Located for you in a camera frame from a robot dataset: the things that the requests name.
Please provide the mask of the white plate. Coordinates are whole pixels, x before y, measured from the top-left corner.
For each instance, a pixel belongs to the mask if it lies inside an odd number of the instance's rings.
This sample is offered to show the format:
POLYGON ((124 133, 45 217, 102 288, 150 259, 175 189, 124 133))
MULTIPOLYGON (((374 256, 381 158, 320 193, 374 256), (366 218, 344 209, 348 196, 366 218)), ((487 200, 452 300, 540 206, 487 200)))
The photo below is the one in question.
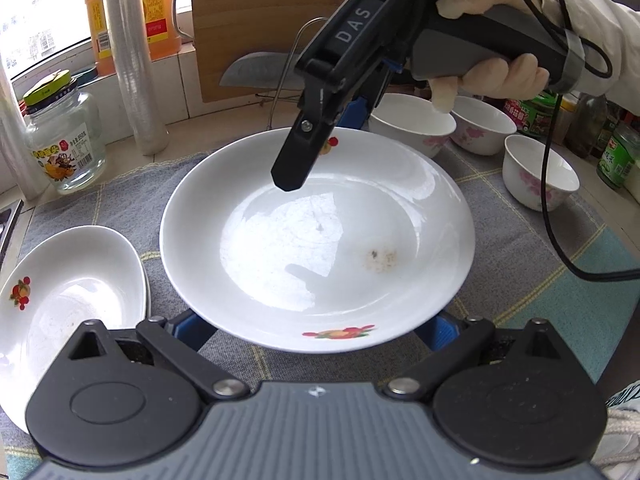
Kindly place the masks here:
POLYGON ((146 273, 144 264, 142 264, 143 284, 144 284, 144 314, 145 318, 151 316, 151 286, 149 275, 146 273))
POLYGON ((444 310, 475 252, 454 180, 405 144, 339 128, 284 192, 270 169, 285 137, 221 148, 170 196, 160 254, 182 300, 230 335, 296 353, 376 346, 444 310))
POLYGON ((105 226, 76 226, 32 249, 1 289, 1 408, 25 432, 27 403, 76 328, 111 330, 145 318, 142 262, 105 226))

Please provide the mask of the tall plastic cup stack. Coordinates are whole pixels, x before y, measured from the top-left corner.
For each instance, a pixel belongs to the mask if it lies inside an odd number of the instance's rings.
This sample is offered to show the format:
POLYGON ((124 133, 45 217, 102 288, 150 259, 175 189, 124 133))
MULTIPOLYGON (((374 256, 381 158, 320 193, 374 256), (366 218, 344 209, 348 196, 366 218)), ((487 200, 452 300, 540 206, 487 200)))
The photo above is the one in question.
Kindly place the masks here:
POLYGON ((122 102, 139 152, 155 155, 169 143, 152 81, 142 0, 103 0, 122 102))

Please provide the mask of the bamboo cutting board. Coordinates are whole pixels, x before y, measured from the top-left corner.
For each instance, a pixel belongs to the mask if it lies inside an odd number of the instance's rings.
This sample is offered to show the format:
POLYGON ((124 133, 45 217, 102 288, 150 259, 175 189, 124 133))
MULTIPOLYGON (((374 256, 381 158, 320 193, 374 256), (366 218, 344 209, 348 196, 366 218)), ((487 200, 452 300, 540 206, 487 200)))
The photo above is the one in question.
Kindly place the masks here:
POLYGON ((222 74, 250 52, 285 52, 312 18, 330 16, 344 0, 192 0, 194 48, 206 103, 245 96, 221 87, 222 74))

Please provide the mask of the white floral bowl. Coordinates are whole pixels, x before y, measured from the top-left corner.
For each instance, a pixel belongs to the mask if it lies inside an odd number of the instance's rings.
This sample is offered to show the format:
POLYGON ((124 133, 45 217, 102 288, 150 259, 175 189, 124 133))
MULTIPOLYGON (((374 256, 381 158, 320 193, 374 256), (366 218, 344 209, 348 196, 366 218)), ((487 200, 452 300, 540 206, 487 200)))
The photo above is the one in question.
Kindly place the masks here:
POLYGON ((408 94, 386 93, 372 110, 367 128, 434 158, 457 128, 450 114, 430 101, 408 94))
POLYGON ((451 141, 475 155, 497 155, 504 139, 516 133, 508 115, 478 99, 458 96, 451 114, 457 123, 451 141))
POLYGON ((506 190, 523 206, 542 211, 546 200, 548 211, 554 211, 580 188, 578 174, 557 152, 549 152, 546 184, 541 185, 544 144, 520 134, 504 140, 502 178, 506 190))

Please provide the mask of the green label bottle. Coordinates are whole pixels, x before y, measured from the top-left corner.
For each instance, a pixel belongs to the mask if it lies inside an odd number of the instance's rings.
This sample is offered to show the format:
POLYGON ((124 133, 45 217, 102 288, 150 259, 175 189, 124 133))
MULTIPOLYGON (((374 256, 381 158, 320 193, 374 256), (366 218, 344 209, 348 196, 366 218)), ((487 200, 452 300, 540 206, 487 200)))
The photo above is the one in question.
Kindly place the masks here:
POLYGON ((638 158, 639 133, 626 122, 620 122, 598 162, 598 176, 610 188, 618 190, 626 182, 638 158))

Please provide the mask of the grey blue checked towel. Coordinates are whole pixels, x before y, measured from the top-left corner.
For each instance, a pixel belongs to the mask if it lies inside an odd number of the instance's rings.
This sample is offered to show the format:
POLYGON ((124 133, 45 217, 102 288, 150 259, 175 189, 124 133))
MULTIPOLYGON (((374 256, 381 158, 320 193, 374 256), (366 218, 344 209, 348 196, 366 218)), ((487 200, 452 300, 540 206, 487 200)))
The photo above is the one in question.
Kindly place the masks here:
MULTIPOLYGON (((154 162, 90 190, 39 206, 23 238, 31 250, 72 226, 108 226, 137 248, 151 285, 151 310, 174 316, 184 302, 171 287, 160 262, 160 218, 180 180, 200 156, 154 162)), ((452 177, 468 202, 476 244, 470 274, 448 304, 458 318, 476 314, 518 328, 530 318, 548 318, 592 378, 601 376, 638 304, 639 286, 592 284, 565 269, 549 244, 555 235, 580 268, 608 272, 634 268, 638 259, 579 196, 548 216, 520 205, 502 182, 500 156, 478 157, 444 148, 436 162, 452 177)), ((379 380, 426 355, 409 335, 366 350, 300 354, 249 344, 226 333, 203 348, 207 359, 250 384, 262 380, 379 380)))

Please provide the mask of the white plate back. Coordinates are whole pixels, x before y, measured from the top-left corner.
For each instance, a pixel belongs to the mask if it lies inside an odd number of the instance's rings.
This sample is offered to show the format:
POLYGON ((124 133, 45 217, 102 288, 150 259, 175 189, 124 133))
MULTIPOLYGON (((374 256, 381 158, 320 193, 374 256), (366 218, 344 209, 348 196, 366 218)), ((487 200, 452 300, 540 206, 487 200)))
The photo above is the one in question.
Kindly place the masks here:
POLYGON ((170 196, 160 254, 182 300, 230 335, 296 353, 376 346, 444 310, 475 252, 454 180, 405 144, 339 128, 284 192, 270 169, 285 137, 221 148, 170 196))

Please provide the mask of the green lid sauce jar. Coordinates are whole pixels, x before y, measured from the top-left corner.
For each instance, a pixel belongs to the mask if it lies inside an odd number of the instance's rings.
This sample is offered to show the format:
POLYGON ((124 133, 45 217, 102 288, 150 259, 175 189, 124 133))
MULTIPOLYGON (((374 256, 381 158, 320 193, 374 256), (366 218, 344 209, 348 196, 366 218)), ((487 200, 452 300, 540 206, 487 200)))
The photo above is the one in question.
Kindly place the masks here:
POLYGON ((559 96, 543 91, 531 100, 508 99, 503 111, 516 125, 516 131, 523 136, 541 140, 552 131, 553 114, 559 96))

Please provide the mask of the glass jar yellow lid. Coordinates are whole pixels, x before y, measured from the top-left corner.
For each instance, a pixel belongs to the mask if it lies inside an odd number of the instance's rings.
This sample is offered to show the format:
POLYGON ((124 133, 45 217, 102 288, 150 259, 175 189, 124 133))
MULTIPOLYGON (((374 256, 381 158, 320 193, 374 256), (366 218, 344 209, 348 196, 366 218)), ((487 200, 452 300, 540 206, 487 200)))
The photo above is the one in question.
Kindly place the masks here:
POLYGON ((93 96, 78 87, 69 70, 43 77, 23 96, 24 143, 55 191, 86 188, 106 164, 102 124, 93 96))

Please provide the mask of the yellow lid spice jar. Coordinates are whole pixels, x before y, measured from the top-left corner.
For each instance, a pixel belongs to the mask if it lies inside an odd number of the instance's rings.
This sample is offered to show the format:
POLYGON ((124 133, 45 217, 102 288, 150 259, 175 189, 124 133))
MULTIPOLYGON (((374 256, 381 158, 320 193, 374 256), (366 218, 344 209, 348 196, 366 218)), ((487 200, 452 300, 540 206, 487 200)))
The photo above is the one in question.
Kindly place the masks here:
POLYGON ((560 108, 552 128, 552 142, 562 145, 577 110, 578 97, 567 93, 560 99, 560 108))

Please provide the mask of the santoku kitchen knife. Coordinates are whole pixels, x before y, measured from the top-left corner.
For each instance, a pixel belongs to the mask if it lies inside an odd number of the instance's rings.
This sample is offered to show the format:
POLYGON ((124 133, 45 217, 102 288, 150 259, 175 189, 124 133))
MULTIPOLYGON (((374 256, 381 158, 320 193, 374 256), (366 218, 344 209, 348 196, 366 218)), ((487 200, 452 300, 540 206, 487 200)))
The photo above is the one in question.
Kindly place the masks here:
POLYGON ((276 90, 288 54, 283 52, 252 52, 237 58, 220 77, 221 87, 276 90))

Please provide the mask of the white jacket torso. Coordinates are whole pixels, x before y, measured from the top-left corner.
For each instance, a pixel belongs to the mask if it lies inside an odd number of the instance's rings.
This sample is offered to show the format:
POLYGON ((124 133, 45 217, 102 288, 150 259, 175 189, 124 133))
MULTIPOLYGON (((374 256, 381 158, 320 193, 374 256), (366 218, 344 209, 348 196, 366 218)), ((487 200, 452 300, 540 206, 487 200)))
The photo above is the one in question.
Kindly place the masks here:
POLYGON ((640 476, 640 382, 637 380, 607 401, 608 421, 591 463, 608 479, 638 480, 640 476))

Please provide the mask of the right white jacket sleeve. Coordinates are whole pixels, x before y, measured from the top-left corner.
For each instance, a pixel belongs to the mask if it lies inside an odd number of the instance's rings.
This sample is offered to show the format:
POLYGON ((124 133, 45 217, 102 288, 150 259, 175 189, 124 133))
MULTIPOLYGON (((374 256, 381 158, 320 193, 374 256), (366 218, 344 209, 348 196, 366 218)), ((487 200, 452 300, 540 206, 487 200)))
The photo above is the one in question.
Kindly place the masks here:
POLYGON ((574 32, 601 48, 612 64, 612 76, 599 78, 584 70, 576 90, 606 98, 639 114, 639 13, 612 0, 565 0, 574 32))

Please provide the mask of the orange cooking wine jug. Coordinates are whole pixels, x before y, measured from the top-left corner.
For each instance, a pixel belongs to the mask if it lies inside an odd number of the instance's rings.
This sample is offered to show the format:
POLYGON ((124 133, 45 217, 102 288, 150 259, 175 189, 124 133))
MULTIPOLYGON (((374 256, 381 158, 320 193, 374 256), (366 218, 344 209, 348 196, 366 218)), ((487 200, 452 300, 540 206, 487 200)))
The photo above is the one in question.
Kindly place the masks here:
MULTIPOLYGON (((180 50, 181 39, 172 18, 174 0, 142 0, 146 40, 153 61, 180 50)), ((94 64, 100 76, 115 73, 103 0, 85 0, 94 64)))

